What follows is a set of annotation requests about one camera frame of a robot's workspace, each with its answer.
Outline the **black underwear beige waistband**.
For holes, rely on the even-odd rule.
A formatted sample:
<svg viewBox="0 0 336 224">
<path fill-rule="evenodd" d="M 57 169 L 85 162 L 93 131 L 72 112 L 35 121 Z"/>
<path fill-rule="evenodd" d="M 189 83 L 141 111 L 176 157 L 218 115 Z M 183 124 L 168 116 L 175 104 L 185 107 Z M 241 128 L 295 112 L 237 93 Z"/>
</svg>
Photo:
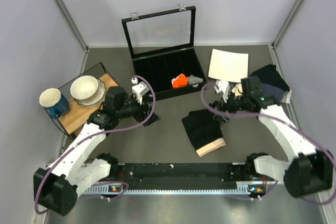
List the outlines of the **black underwear beige waistband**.
<svg viewBox="0 0 336 224">
<path fill-rule="evenodd" d="M 192 111 L 182 119 L 182 123 L 199 157 L 226 146 L 220 121 L 214 120 L 210 111 Z"/>
</svg>

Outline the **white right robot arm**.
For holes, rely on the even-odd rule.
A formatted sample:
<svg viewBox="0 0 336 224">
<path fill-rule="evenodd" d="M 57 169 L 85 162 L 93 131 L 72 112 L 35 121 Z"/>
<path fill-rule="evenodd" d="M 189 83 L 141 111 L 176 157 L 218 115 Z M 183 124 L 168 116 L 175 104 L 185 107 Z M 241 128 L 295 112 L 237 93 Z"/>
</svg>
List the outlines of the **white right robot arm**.
<svg viewBox="0 0 336 224">
<path fill-rule="evenodd" d="M 215 92 L 222 97 L 212 104 L 214 109 L 230 114 L 238 111 L 255 113 L 287 155 L 287 162 L 263 152 L 249 155 L 245 162 L 248 178 L 256 180 L 262 175 L 268 176 L 283 183 L 295 198 L 331 188 L 332 162 L 325 152 L 297 132 L 279 100 L 264 92 L 258 77 L 243 78 L 239 95 L 225 80 L 216 81 Z"/>
</svg>

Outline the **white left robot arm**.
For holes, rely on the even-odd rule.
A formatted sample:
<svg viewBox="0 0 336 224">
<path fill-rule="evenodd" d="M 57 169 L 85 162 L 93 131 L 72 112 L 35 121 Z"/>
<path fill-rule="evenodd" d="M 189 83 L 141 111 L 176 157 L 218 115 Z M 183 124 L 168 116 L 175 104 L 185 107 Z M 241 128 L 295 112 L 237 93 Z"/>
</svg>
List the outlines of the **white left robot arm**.
<svg viewBox="0 0 336 224">
<path fill-rule="evenodd" d="M 155 93 L 148 83 L 134 85 L 130 97 L 122 87 L 110 87 L 104 102 L 90 114 L 73 143 L 46 169 L 39 168 L 34 173 L 35 213 L 42 215 L 51 210 L 65 216 L 96 182 L 116 179 L 117 160 L 108 154 L 99 155 L 86 167 L 82 165 L 110 133 L 119 132 L 117 125 L 121 119 L 136 119 L 137 125 L 129 127 L 130 130 L 156 121 L 155 102 Z"/>
</svg>

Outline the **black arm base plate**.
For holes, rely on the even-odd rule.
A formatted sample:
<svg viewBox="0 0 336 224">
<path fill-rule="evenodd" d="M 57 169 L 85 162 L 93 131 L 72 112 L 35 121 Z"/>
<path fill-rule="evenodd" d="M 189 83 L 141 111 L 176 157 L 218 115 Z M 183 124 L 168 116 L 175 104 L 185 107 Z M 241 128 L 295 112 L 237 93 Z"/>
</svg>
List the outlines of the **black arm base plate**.
<svg viewBox="0 0 336 224">
<path fill-rule="evenodd" d="M 126 163 L 118 172 L 130 190 L 236 189 L 250 180 L 244 164 L 232 163 Z"/>
</svg>

